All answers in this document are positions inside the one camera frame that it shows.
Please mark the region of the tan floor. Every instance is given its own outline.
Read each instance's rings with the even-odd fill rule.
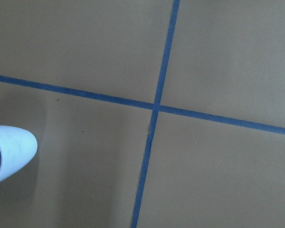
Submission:
[[[172,2],[2,0],[0,75],[153,103]],[[285,127],[285,0],[181,0],[161,104]],[[151,113],[0,82],[0,228],[129,228]],[[285,228],[285,135],[159,113],[137,227]]]

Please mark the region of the blue tape line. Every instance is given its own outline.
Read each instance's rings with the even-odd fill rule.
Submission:
[[[235,125],[235,126],[240,126],[240,127],[247,127],[247,128],[257,129],[257,130],[266,131],[266,132],[285,134],[285,128],[283,127],[276,127],[276,126],[271,126],[271,125],[262,124],[262,123],[238,120],[238,119],[228,118],[228,117],[219,116],[219,115],[211,115],[207,113],[200,113],[200,112],[184,110],[184,109],[179,109],[179,108],[172,108],[172,107],[163,106],[163,105],[160,106],[160,111],[164,113],[184,115],[184,116],[193,117],[197,119],[209,120],[209,121],[230,124],[230,125]]]
[[[153,105],[152,115],[151,115],[151,120],[150,120],[150,133],[146,141],[144,156],[142,160],[141,174],[139,177],[139,182],[138,182],[138,187],[137,187],[137,192],[136,192],[136,197],[135,197],[131,228],[137,227],[139,211],[140,211],[141,204],[142,204],[143,189],[144,189],[144,185],[146,182],[146,176],[147,176],[149,160],[150,160],[150,155],[151,155],[152,141],[154,138],[158,112],[160,110],[160,105],[161,105],[162,91],[163,91],[163,86],[165,83],[165,78],[166,78],[166,73],[167,73],[167,68],[168,68],[168,62],[169,62],[169,57],[170,57],[170,51],[171,51],[171,46],[172,46],[172,41],[173,41],[173,35],[174,35],[174,30],[175,30],[175,24],[176,24],[179,4],[180,4],[180,0],[173,1],[165,48],[164,48],[164,52],[162,55],[161,69],[160,69],[160,74],[158,78],[154,105]]]
[[[12,77],[0,76],[0,82],[15,84],[19,86],[26,86],[30,88],[36,88],[36,89],[43,89],[43,90],[62,93],[62,94],[81,96],[81,97],[100,100],[100,101],[108,101],[111,103],[117,103],[117,104],[122,104],[122,105],[125,104],[128,106],[134,106],[134,107],[145,108],[145,109],[150,109],[150,110],[153,108],[153,104],[147,103],[147,102],[135,101],[135,100],[121,98],[117,96],[96,94],[96,93],[91,93],[91,92],[87,92],[83,90],[71,89],[71,88],[66,88],[66,87],[61,87],[61,86],[56,86],[56,85],[31,82],[27,80],[12,78]]]

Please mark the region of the floor tile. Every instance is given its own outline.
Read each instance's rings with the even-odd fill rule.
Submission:
[[[160,113],[139,228],[285,228],[285,135]]]
[[[0,83],[0,125],[38,152],[0,183],[0,228],[129,227],[151,111]]]
[[[153,102],[172,0],[0,1],[0,75]]]
[[[285,127],[285,1],[182,0],[162,104]]]

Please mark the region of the floor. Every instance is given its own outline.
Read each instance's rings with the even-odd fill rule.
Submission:
[[[0,125],[0,228],[285,228],[285,0],[2,0]]]

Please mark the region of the blue tape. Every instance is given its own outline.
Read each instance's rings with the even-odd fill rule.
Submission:
[[[43,89],[47,91],[68,94],[68,95],[73,95],[73,96],[80,96],[80,97],[90,98],[94,100],[107,101],[111,103],[145,108],[145,109],[150,109],[150,110],[153,108],[153,104],[147,103],[147,102],[135,101],[135,100],[121,98],[117,96],[109,96],[109,95],[104,95],[104,94],[91,93],[91,92],[87,92],[83,90],[71,89],[71,88],[66,88],[66,87],[61,87],[61,86],[56,86],[56,85],[31,82],[27,80],[12,78],[12,77],[0,76],[0,82],[15,84],[19,86],[26,86],[30,88],[36,88],[36,89]]]
[[[172,41],[173,41],[173,35],[174,35],[174,30],[175,30],[175,24],[176,24],[179,4],[180,4],[180,0],[173,1],[165,48],[164,48],[164,52],[162,55],[161,69],[160,69],[160,74],[159,74],[158,83],[156,87],[154,105],[153,105],[152,115],[151,115],[151,120],[150,120],[150,133],[146,141],[144,156],[142,160],[141,174],[139,177],[139,182],[138,182],[138,187],[137,187],[137,192],[136,192],[136,197],[135,197],[131,228],[137,227],[139,211],[140,211],[141,204],[142,204],[143,189],[144,189],[144,185],[146,182],[146,176],[147,176],[149,160],[150,160],[150,155],[151,155],[152,141],[154,138],[158,112],[160,110],[160,105],[161,105],[162,91],[163,91],[163,86],[165,83],[165,78],[166,78],[166,73],[167,73],[167,68],[168,68],[168,62],[169,62],[170,51],[172,47]]]
[[[207,113],[200,113],[200,112],[184,110],[184,109],[179,109],[179,108],[172,108],[172,107],[163,106],[163,105],[160,106],[160,111],[164,113],[184,115],[184,116],[193,117],[197,119],[209,120],[209,121],[230,124],[230,125],[235,125],[235,126],[240,126],[240,127],[247,127],[247,128],[257,129],[257,130],[266,131],[266,132],[285,134],[285,128],[283,127],[276,127],[276,126],[271,126],[271,125],[262,124],[262,123],[238,120],[238,119],[228,118],[228,117],[219,116],[219,115],[211,115]]]

